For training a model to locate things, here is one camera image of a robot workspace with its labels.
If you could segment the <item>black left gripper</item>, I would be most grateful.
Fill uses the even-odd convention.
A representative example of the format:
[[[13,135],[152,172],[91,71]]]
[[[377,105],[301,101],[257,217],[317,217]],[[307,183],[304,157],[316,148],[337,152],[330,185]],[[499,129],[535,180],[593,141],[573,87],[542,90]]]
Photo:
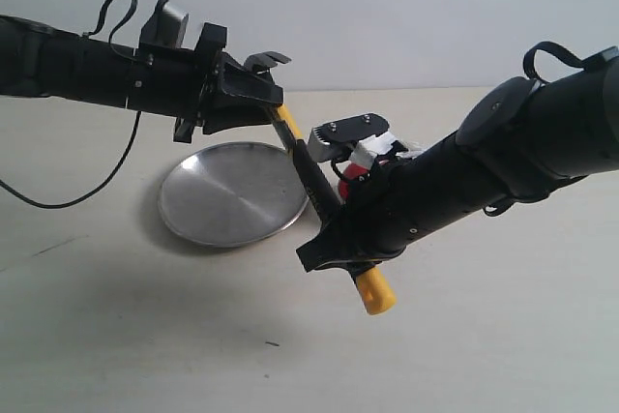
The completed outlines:
[[[227,28],[206,22],[194,49],[176,45],[181,29],[149,22],[140,31],[132,66],[127,108],[175,119],[173,140],[190,143],[203,120],[202,133],[269,125],[270,112],[283,104],[283,89],[271,69],[284,64],[279,52],[259,52],[243,64],[222,52]],[[220,96],[203,98],[220,57]]]

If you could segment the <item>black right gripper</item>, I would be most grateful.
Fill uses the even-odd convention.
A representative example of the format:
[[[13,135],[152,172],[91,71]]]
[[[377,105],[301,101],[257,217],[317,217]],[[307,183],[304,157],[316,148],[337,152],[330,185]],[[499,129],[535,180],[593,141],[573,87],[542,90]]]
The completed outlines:
[[[417,174],[425,168],[426,158],[417,156],[405,173]],[[349,227],[342,223],[325,224],[319,233],[296,250],[306,272],[339,268],[347,273],[363,273],[367,258],[387,261],[426,237],[426,228],[412,218],[414,203],[409,195],[385,198],[361,209],[345,206]]]

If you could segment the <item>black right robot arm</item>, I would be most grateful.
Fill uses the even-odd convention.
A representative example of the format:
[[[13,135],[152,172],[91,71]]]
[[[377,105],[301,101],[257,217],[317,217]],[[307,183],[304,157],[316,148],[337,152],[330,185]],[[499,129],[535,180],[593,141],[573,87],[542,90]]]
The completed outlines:
[[[477,211],[496,217],[618,167],[618,50],[586,58],[538,43],[523,73],[499,84],[427,149],[407,147],[365,113],[296,136],[265,52],[222,63],[198,115],[206,133],[273,124],[321,219],[298,248],[307,271],[359,275]]]

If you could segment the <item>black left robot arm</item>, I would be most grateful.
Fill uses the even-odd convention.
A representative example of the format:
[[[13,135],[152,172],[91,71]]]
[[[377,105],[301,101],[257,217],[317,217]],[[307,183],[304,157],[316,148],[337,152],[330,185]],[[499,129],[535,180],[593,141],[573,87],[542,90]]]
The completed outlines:
[[[1,18],[1,93],[60,97],[174,118],[173,139],[266,125],[283,103],[270,75],[277,56],[238,63],[224,52],[225,28],[207,23],[196,49],[88,39],[46,24]]]

